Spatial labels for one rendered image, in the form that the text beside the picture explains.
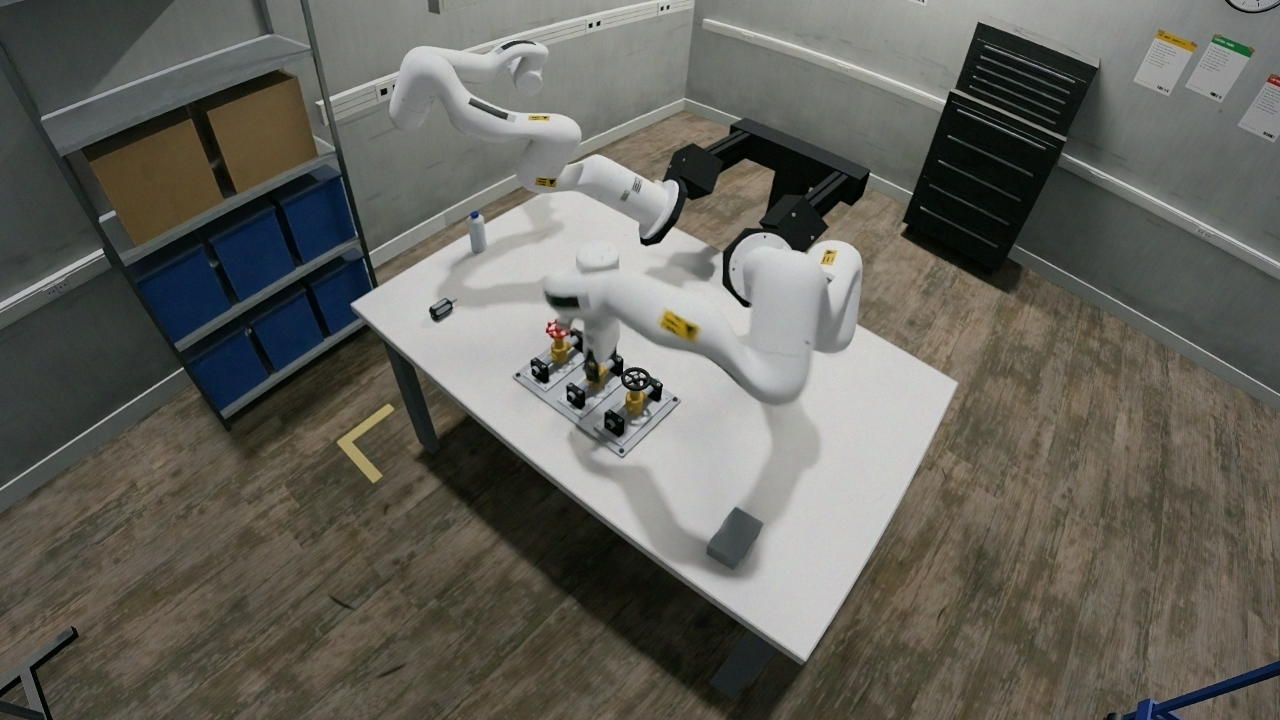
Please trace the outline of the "white bottle with blue cap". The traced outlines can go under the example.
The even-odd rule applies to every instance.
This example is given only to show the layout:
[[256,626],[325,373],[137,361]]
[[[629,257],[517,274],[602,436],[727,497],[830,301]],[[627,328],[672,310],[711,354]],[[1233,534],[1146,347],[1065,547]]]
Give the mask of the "white bottle with blue cap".
[[479,211],[471,211],[467,223],[471,250],[474,252],[484,252],[486,250],[484,218],[479,215]]

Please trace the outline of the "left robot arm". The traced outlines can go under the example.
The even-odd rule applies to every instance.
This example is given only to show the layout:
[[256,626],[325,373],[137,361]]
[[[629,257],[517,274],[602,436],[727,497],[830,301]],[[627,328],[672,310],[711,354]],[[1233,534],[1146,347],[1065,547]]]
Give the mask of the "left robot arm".
[[847,348],[858,323],[858,250],[824,241],[808,254],[769,233],[751,234],[733,250],[730,281],[749,302],[745,343],[707,295],[620,268],[620,249],[607,240],[580,245],[577,261],[548,272],[541,288],[559,311],[557,325],[568,328],[575,316],[600,323],[618,316],[657,345],[710,357],[753,398],[785,404],[803,389],[812,350]]

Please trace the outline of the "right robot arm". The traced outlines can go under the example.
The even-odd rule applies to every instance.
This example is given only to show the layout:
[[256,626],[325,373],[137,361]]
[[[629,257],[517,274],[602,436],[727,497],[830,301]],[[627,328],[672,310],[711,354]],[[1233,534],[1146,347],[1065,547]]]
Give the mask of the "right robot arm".
[[584,193],[639,222],[640,237],[652,238],[675,209],[678,197],[675,181],[654,181],[654,184],[600,155],[567,165],[581,142],[581,129],[572,119],[507,111],[474,97],[460,83],[488,85],[511,61],[507,69],[515,88],[529,97],[541,88],[540,72],[547,55],[541,44],[521,38],[500,44],[485,55],[413,47],[401,63],[390,97],[390,122],[401,131],[417,129],[436,97],[461,133],[486,143],[531,138],[516,165],[520,184],[535,193]]

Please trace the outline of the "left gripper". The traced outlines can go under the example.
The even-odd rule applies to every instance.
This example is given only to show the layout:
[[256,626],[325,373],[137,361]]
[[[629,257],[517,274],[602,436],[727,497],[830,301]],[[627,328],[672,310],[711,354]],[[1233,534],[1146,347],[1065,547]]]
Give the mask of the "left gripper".
[[[584,318],[582,322],[582,361],[580,366],[585,369],[585,377],[589,380],[599,380],[598,363],[603,363],[605,357],[617,354],[617,341],[620,340],[620,318],[614,316],[611,322],[591,322]],[[594,356],[593,356],[594,355]],[[595,360],[594,365],[589,364],[590,359]],[[586,374],[588,372],[588,374]]]

